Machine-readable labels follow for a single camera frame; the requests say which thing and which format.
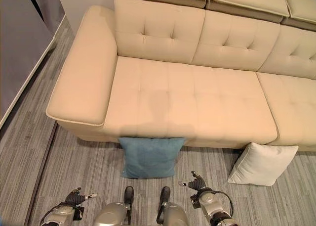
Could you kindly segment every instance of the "robot leg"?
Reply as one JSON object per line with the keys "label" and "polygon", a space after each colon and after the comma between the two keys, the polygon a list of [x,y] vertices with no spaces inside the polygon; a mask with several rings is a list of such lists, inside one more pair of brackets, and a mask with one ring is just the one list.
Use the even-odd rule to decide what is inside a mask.
{"label": "robot leg", "polygon": [[119,226],[124,224],[126,218],[130,225],[133,200],[134,189],[128,186],[125,189],[124,202],[106,205],[95,218],[93,226]]}
{"label": "robot leg", "polygon": [[157,223],[163,226],[189,226],[184,209],[175,203],[169,202],[170,188],[165,186],[160,195]]}

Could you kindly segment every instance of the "pillow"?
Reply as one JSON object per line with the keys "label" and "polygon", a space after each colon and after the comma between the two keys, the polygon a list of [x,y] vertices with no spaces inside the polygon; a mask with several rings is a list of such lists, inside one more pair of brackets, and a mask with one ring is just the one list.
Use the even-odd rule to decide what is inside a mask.
{"label": "pillow", "polygon": [[125,152],[126,178],[166,178],[174,175],[174,162],[184,138],[119,138]]}
{"label": "pillow", "polygon": [[273,185],[297,152],[298,146],[250,143],[236,161],[229,183]]}

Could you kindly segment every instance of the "wall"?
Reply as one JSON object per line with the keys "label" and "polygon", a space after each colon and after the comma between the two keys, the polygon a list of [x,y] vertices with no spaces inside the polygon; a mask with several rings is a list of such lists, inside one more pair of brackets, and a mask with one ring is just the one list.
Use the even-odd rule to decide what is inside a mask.
{"label": "wall", "polygon": [[1,0],[0,128],[53,39],[30,0]]}
{"label": "wall", "polygon": [[75,33],[79,28],[84,12],[91,5],[102,5],[114,10],[114,0],[60,0],[70,26]]}

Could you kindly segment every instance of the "teal pillow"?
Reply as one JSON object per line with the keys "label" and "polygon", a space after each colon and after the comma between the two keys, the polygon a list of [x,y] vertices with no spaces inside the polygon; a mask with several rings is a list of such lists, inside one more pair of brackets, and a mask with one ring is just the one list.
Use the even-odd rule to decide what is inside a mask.
{"label": "teal pillow", "polygon": [[174,162],[184,138],[119,138],[125,152],[126,178],[166,178],[174,175]]}

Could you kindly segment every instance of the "gray striped carpet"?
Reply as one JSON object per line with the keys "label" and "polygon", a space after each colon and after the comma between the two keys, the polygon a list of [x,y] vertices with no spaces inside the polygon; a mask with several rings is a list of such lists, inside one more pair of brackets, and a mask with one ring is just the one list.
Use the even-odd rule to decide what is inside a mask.
{"label": "gray striped carpet", "polygon": [[[68,192],[81,186],[83,193],[98,193],[84,202],[84,219],[76,225],[92,225],[93,218],[106,204],[122,201],[126,186],[135,190],[132,223],[156,225],[159,194],[171,188],[171,200],[183,206],[192,226],[207,225],[200,209],[194,210],[190,195],[178,181],[191,180],[191,170],[205,177],[208,185],[228,193],[235,205],[235,218],[242,226],[316,225],[316,156],[298,154],[272,187],[227,183],[228,174],[238,158],[232,150],[183,147],[175,165],[176,175],[166,179],[131,180],[122,178],[124,154],[116,143],[80,140],[59,127],[39,188],[32,224]],[[220,197],[229,210],[228,200]]]}
{"label": "gray striped carpet", "polygon": [[[54,124],[46,117],[45,108],[73,38],[65,20],[57,34],[55,51],[21,98],[10,122],[1,130],[0,216],[5,226],[22,226],[26,218]],[[135,189],[132,223],[156,225],[160,190],[167,185],[172,189],[171,200],[183,206],[191,225],[206,226],[201,210],[194,210],[190,204],[193,192],[177,184],[179,180],[191,180],[191,170],[205,177],[210,187],[232,197],[235,217],[242,226],[316,225],[315,154],[298,153],[272,187],[228,184],[227,176],[238,153],[211,148],[183,147],[176,162],[176,175],[172,178],[129,180],[120,177],[123,150],[118,144],[82,141],[59,128],[29,225],[38,226],[48,209],[63,201],[72,188],[81,186],[83,193],[99,194],[96,199],[83,203],[86,207],[83,221],[75,223],[90,226],[102,207],[122,200],[128,185]],[[228,201],[220,199],[228,210]]]}

